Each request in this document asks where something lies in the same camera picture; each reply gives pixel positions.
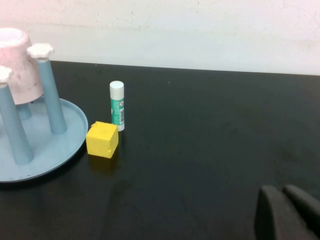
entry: gray plastic post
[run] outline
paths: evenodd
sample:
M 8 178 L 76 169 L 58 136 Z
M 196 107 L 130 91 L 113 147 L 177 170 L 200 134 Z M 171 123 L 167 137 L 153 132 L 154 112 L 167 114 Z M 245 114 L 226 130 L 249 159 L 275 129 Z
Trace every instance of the gray plastic post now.
M 31 117 L 31 111 L 28 103 L 16 105 L 16 109 L 21 120 L 27 120 Z
M 67 131 L 67 124 L 62 112 L 55 78 L 52 72 L 49 59 L 38 59 L 38 68 L 42 80 L 44 101 L 49 117 L 51 132 L 53 134 L 63 134 Z
M 0 87 L 0 111 L 15 162 L 24 165 L 34 158 L 9 86 Z

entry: white wall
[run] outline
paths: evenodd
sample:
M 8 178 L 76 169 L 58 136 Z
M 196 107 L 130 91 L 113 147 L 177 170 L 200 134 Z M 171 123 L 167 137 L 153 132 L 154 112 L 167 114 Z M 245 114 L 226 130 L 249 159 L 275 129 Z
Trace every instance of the white wall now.
M 320 75 L 319 0 L 0 0 L 53 60 Z

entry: glue stick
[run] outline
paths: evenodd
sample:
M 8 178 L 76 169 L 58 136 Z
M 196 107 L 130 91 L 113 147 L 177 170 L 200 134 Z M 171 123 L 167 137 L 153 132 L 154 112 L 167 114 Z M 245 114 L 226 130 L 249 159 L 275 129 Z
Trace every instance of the glue stick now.
M 125 129 L 125 85 L 122 81 L 110 83 L 111 121 L 118 131 Z

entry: foam cube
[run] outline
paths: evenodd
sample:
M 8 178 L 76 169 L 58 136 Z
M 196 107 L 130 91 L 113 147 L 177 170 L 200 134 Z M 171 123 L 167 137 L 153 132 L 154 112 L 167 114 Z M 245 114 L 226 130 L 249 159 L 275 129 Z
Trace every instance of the foam cube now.
M 96 121 L 85 138 L 88 154 L 103 158 L 111 158 L 118 142 L 118 126 Z

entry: black tabletop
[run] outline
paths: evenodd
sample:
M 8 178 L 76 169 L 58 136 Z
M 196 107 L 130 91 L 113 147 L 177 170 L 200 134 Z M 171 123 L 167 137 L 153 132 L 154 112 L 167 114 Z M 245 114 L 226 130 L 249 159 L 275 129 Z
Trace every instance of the black tabletop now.
M 320 198 L 320 78 L 53 62 L 59 95 L 110 122 L 114 157 L 85 145 L 54 172 L 1 184 L 0 239 L 252 240 L 258 189 Z

